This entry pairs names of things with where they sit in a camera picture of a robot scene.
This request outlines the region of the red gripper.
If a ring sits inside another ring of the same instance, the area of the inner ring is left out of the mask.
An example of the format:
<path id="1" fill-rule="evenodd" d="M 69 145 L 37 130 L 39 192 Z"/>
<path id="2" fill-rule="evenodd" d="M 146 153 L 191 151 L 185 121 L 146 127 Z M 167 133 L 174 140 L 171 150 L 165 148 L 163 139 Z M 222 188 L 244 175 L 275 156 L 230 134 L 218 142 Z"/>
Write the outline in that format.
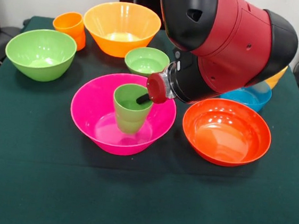
<path id="1" fill-rule="evenodd" d="M 153 73 L 149 76 L 146 87 L 148 93 L 138 97 L 136 99 L 137 104 L 142 105 L 149 101 L 152 101 L 155 104 L 162 104 L 167 100 L 166 84 L 159 73 Z"/>

